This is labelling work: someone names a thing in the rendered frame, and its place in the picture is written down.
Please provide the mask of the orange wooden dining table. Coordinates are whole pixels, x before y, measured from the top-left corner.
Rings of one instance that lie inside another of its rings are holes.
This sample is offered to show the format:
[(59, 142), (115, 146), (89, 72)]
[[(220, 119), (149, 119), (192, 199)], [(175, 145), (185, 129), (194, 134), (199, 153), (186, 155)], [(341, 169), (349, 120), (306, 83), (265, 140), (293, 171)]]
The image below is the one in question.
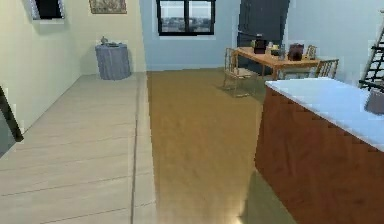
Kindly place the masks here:
[(320, 62), (319, 59), (309, 60), (302, 59), (301, 61), (290, 61), (288, 59), (279, 60), (276, 56), (268, 54), (255, 54), (252, 47), (238, 47), (235, 49), (235, 54), (255, 61), (262, 65), (262, 67), (269, 67), (272, 70), (272, 79), (278, 79), (280, 70), (290, 68), (313, 68)]

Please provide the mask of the dark coffee machine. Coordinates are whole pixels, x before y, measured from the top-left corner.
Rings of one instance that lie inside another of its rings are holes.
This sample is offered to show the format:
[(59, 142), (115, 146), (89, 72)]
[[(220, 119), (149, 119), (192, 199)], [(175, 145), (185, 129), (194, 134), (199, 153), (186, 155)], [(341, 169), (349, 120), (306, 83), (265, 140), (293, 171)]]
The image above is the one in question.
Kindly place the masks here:
[(255, 54), (264, 54), (267, 46), (267, 41), (264, 39), (262, 34), (257, 34), (254, 45)]

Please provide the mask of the black ladder shelf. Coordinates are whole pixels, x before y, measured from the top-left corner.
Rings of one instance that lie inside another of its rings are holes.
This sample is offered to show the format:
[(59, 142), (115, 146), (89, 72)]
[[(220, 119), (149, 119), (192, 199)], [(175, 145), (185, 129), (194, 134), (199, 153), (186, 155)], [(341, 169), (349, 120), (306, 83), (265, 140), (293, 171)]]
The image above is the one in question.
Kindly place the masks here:
[(370, 49), (370, 56), (364, 68), (363, 75), (358, 81), (358, 86), (371, 90), (376, 88), (384, 91), (384, 9), (380, 10), (383, 18), (380, 31)]

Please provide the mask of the black framed window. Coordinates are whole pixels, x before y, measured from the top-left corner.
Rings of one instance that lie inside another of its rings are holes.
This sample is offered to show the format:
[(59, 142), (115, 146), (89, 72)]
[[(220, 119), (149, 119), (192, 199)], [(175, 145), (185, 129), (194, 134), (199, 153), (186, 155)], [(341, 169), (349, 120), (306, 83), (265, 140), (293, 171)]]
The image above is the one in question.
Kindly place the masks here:
[(160, 36), (213, 35), (216, 0), (156, 0)]

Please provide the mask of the framed wall picture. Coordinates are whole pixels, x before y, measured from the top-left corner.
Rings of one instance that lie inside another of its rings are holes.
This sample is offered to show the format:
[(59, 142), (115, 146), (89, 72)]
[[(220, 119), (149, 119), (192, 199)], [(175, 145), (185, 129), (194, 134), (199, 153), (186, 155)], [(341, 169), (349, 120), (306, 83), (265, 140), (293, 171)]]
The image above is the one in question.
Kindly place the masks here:
[(125, 0), (89, 0), (92, 14), (126, 14)]

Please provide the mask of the black slanted door edge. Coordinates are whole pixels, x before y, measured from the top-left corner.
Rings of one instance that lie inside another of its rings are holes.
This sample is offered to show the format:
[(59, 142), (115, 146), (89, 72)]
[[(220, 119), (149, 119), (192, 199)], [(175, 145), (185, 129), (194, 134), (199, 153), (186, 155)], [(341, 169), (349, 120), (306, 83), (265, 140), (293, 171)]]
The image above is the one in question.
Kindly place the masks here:
[(3, 116), (7, 122), (7, 125), (12, 133), (14, 140), (16, 142), (21, 142), (24, 139), (24, 137), (21, 133), (20, 127), (15, 119), (12, 109), (5, 96), (5, 92), (1, 86), (0, 86), (0, 111), (3, 113)]

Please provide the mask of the brown white topped kitchen counter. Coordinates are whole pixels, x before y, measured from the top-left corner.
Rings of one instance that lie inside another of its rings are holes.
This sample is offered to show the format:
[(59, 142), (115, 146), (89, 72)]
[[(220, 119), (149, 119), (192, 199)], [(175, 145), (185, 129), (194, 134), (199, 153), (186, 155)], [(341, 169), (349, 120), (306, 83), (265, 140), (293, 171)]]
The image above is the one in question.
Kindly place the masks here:
[(384, 224), (384, 115), (331, 78), (268, 81), (255, 167), (297, 224)]

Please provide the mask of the dark brown box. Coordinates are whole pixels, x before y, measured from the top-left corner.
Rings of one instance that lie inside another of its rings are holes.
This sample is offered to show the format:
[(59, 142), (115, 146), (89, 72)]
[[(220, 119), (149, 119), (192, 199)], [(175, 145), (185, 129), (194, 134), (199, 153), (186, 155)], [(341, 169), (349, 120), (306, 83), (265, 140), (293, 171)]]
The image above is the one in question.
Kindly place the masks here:
[(299, 43), (291, 44), (288, 51), (290, 61), (300, 61), (302, 59), (304, 45)]

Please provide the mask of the grey pot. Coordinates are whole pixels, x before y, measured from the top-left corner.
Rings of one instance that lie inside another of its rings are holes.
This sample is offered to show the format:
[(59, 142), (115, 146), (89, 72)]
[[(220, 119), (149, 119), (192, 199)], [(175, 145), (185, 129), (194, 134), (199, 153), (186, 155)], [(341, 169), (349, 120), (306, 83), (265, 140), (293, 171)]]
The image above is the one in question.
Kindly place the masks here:
[(364, 109), (376, 115), (384, 115), (384, 93), (377, 89), (371, 89)]

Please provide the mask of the dark blue room door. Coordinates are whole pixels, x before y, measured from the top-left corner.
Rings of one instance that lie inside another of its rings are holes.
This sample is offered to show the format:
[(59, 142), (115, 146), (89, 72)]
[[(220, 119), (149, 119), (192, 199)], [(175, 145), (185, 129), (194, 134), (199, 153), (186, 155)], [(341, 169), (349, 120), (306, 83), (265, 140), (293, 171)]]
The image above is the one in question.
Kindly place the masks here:
[(281, 44), (290, 0), (241, 0), (237, 46), (249, 47), (252, 40)]

